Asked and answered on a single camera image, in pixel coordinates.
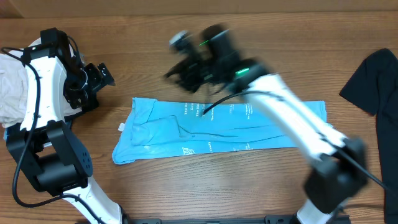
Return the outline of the light blue printed t-shirt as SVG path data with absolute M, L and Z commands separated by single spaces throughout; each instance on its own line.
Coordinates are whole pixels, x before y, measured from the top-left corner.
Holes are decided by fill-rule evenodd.
M 120 125 L 112 158 L 117 165 L 136 160 L 295 147 L 268 117 L 250 104 L 218 105 L 207 114 L 202 103 L 133 98 Z

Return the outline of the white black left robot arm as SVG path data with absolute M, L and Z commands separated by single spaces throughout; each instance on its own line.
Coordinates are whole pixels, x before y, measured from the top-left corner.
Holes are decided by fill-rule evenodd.
M 18 61 L 27 71 L 27 110 L 6 146 L 14 160 L 14 180 L 24 174 L 50 202 L 65 200 L 90 223 L 129 223 L 93 177 L 87 148 L 73 134 L 64 115 L 70 105 L 79 114 L 98 107 L 96 94 L 113 85 L 106 65 L 82 62 L 76 42 L 56 28 L 40 33 L 40 44 L 22 49 Z

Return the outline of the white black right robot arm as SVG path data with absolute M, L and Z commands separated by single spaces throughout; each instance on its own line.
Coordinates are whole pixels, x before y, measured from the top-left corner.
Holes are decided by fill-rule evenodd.
M 185 30 L 170 39 L 170 48 L 186 57 L 165 76 L 177 74 L 177 84 L 192 93 L 206 83 L 224 84 L 233 96 L 243 96 L 273 120 L 312 168 L 304 184 L 307 201 L 291 223 L 333 223 L 339 210 L 368 182 L 363 141 L 329 126 L 263 63 L 242 58 L 221 24 L 201 34 L 208 55 L 199 51 Z

